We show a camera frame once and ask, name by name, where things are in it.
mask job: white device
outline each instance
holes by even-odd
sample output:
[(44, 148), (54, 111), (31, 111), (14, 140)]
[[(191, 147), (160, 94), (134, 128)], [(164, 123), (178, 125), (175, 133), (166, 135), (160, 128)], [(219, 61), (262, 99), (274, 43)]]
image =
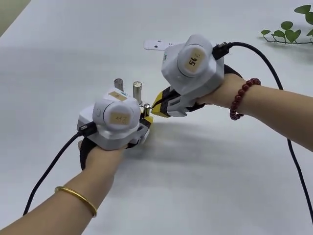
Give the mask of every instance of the white device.
[(77, 129), (93, 121), (98, 131), (88, 138), (105, 150), (120, 149), (129, 143), (144, 142), (149, 134), (149, 128), (139, 123), (140, 115), (135, 98), (112, 88), (94, 105), (81, 111)]
[(165, 40), (145, 40), (143, 43), (143, 48), (146, 50), (165, 50), (166, 48), (177, 44), (177, 42)]
[(215, 60), (213, 46), (201, 35), (192, 35), (185, 44), (167, 47), (162, 74), (179, 97), (169, 100), (167, 113), (184, 117), (197, 98), (211, 93), (224, 79), (224, 58)]

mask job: white table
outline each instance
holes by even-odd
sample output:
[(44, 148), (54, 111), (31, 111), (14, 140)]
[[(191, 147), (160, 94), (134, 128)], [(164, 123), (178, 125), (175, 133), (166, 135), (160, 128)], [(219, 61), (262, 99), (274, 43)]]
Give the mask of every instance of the white table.
[[(0, 227), (21, 216), (29, 193), (74, 134), (79, 111), (123, 78), (143, 82), (153, 102), (167, 86), (162, 52), (146, 39), (244, 41), (273, 63), (286, 90), (313, 95), (313, 53), (274, 47), (259, 32), (286, 19), (305, 23), (294, 1), (32, 0), (0, 38)], [(225, 61), (244, 77), (274, 79), (257, 55), (234, 48)], [(313, 154), (294, 145), (313, 199)], [(80, 172), (71, 146), (32, 208)], [(143, 149), (132, 150), (87, 235), (312, 234), (286, 140), (262, 123), (233, 122), (206, 107), (186, 118), (155, 118)]]

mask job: leaf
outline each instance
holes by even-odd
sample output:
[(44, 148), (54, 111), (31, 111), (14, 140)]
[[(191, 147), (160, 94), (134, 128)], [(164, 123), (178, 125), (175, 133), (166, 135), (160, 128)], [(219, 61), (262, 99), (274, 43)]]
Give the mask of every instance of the leaf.
[(311, 5), (303, 5), (303, 6), (297, 7), (294, 11), (300, 14), (308, 14), (310, 12), (310, 9), (311, 9)]
[(264, 29), (264, 30), (261, 31), (261, 33), (262, 33), (263, 35), (267, 35), (267, 34), (270, 33), (270, 30)]
[(289, 40), (289, 42), (293, 43), (301, 34), (301, 30), (297, 30), (293, 32), (291, 29), (286, 30), (286, 38)]
[(313, 29), (307, 34), (307, 36), (312, 36), (313, 37)]
[(281, 28), (284, 30), (288, 30), (291, 29), (291, 27), (293, 26), (293, 23), (291, 21), (284, 21), (281, 23)]
[(313, 12), (309, 12), (305, 15), (305, 19), (309, 24), (313, 24)]
[(272, 34), (272, 36), (276, 36), (276, 37), (282, 37), (282, 38), (284, 38), (284, 37), (285, 37), (285, 34), (284, 34), (284, 32), (283, 32), (283, 31), (276, 30), (276, 31)]

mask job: metal cylinder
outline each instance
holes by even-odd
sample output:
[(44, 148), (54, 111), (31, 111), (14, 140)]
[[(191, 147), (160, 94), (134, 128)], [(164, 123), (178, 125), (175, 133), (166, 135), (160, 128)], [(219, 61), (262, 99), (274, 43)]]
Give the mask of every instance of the metal cylinder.
[(123, 79), (117, 78), (114, 80), (114, 87), (118, 88), (121, 91), (124, 91), (124, 82)]
[(142, 92), (142, 83), (138, 81), (134, 82), (133, 83), (133, 96), (138, 101), (139, 105), (142, 104), (141, 92)]
[(144, 118), (150, 116), (150, 109), (151, 109), (150, 104), (144, 104), (143, 105), (143, 117)]

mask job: grey button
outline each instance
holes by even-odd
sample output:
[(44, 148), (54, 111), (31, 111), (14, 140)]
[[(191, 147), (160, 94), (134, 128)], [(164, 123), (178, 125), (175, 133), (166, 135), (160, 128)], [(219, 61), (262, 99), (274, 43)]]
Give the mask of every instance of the grey button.
[(101, 109), (97, 109), (96, 115), (97, 115), (97, 117), (99, 117), (101, 115)]

